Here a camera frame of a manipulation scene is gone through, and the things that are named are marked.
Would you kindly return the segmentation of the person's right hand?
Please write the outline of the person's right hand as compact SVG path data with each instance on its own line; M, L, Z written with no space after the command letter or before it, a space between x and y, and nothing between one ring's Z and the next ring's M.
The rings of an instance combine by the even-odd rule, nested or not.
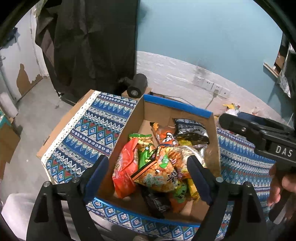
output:
M285 217L290 220L295 213L295 174L286 174L281 180L276 175L277 163L275 163L269 170L269 175L272 177L270 183L269 197L267 198L267 205L278 203L281 199L283 190L291 193L291 204L287 208Z

